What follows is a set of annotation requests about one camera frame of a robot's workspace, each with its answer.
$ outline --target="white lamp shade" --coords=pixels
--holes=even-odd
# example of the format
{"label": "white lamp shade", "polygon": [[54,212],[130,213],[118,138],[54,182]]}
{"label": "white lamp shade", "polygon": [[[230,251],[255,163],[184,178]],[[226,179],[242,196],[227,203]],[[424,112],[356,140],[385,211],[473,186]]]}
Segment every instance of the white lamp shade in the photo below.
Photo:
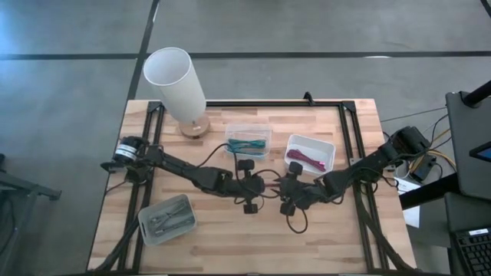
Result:
{"label": "white lamp shade", "polygon": [[163,105],[174,119],[191,123],[206,109],[206,99],[191,57],[179,48],[164,48],[151,54],[143,75],[163,95]]}

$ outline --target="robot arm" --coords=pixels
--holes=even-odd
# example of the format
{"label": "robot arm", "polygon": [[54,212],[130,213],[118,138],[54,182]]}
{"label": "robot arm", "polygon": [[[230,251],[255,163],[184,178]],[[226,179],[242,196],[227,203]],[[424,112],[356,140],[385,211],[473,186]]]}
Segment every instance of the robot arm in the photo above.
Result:
{"label": "robot arm", "polygon": [[147,173],[153,168],[188,179],[196,188],[204,193],[219,197],[242,198],[245,200],[244,213],[257,213],[258,207],[252,200],[265,191],[264,180],[260,176],[251,175],[254,169],[252,160],[240,160],[237,170],[243,170],[243,179],[233,178],[229,170],[216,167],[194,166],[163,151],[160,145],[148,145],[140,137],[128,136],[121,140],[113,162],[127,168],[127,179],[133,183],[145,180]]}
{"label": "robot arm", "polygon": [[385,167],[412,160],[425,154],[430,142],[416,127],[404,127],[371,155],[360,159],[353,166],[328,172],[314,180],[314,185],[300,182],[297,176],[302,174],[302,166],[291,163],[285,177],[279,179],[280,190],[277,193],[284,202],[283,215],[293,215],[295,207],[305,210],[316,202],[329,203],[343,196],[344,191],[353,182],[376,182]]}
{"label": "robot arm", "polygon": [[[376,182],[386,166],[412,160],[424,154],[430,142],[415,127],[405,127],[393,134],[390,139],[379,146],[371,155],[359,160],[353,166],[328,172],[305,183],[297,180],[302,174],[302,165],[292,162],[286,175],[276,181],[279,190],[275,192],[284,202],[280,212],[294,215],[295,208],[308,209],[317,202],[329,203],[343,196],[344,191],[353,182]],[[252,160],[240,160],[237,170],[243,170],[243,179],[233,178],[233,172],[216,167],[194,166],[163,151],[159,145],[148,145],[148,142],[135,136],[124,137],[113,158],[116,164],[127,168],[127,178],[139,183],[154,167],[164,169],[177,176],[188,179],[201,191],[220,197],[244,198],[244,213],[256,213],[257,205],[252,204],[255,197],[263,196],[264,180],[251,175],[254,169]],[[107,163],[102,164],[107,170]]]}

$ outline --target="concrete floor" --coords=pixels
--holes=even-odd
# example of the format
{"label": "concrete floor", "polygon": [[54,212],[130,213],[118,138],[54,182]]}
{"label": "concrete floor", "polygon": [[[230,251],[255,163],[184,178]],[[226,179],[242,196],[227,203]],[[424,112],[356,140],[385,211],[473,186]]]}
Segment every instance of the concrete floor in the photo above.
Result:
{"label": "concrete floor", "polygon": [[[107,181],[99,164],[111,158],[137,64],[109,56],[49,60],[43,54],[137,54],[151,4],[0,2],[0,55],[41,55],[0,60],[5,168],[63,190],[58,202],[38,201],[12,274],[85,269]],[[489,30],[491,18],[477,0],[162,0],[148,52],[166,46],[191,52],[489,51]],[[299,98],[305,91],[317,98],[374,98],[384,120],[443,107],[445,93],[485,83],[491,55],[194,63],[209,99]],[[136,98],[158,99],[159,94],[141,77]],[[406,125],[424,130],[444,114],[382,125],[388,133]],[[447,127],[444,122],[438,130]],[[441,150],[453,155],[450,143]],[[441,236],[444,222],[432,226],[432,218],[422,216],[422,229],[410,229],[418,266],[448,271],[445,241],[437,242],[440,247],[428,243]]]}

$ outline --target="wooden table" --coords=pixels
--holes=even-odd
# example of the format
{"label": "wooden table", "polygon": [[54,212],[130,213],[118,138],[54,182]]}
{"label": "wooden table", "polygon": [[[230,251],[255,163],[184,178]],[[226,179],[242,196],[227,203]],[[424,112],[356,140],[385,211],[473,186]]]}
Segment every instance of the wooden table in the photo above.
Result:
{"label": "wooden table", "polygon": [[[365,150],[369,154],[384,142],[377,108],[374,100],[355,102]],[[128,103],[120,137],[141,136],[147,103],[146,100]],[[269,168],[284,173],[285,148],[293,133],[333,143],[336,146],[334,169],[348,166],[337,108],[211,107],[206,112],[212,130],[200,140],[182,136],[176,121],[165,114],[160,140],[165,151],[198,164],[223,143],[227,123],[268,123],[273,130],[272,149],[266,160],[255,163],[255,170]],[[351,139],[352,145],[356,145],[353,133]],[[233,161],[220,150],[207,166],[233,170]],[[270,174],[263,177],[266,183],[275,178]],[[108,187],[123,178],[123,173],[113,174]],[[312,178],[302,176],[302,180]],[[130,186],[121,186],[105,197],[88,268],[97,267],[123,234],[130,190]],[[156,171],[150,204],[183,193],[192,201],[197,228],[161,245],[145,246],[140,272],[319,274],[366,271],[351,189],[346,192],[342,205],[313,205],[307,211],[308,230],[301,235],[291,232],[286,225],[285,216],[279,213],[281,202],[278,199],[266,199],[258,214],[244,215],[242,206],[234,205],[233,199],[204,194],[185,179],[161,169]],[[401,257],[415,266],[397,190],[380,182],[375,196],[384,234]],[[296,228],[304,225],[302,215],[296,215],[292,221]],[[373,239],[371,245],[377,258]]]}

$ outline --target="gray tray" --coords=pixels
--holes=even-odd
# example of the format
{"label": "gray tray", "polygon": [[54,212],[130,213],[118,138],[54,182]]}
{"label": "gray tray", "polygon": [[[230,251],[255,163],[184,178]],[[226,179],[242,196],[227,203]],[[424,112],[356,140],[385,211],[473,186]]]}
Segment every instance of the gray tray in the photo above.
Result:
{"label": "gray tray", "polygon": [[145,245],[158,245],[196,227],[196,216],[187,195],[174,196],[138,213]]}

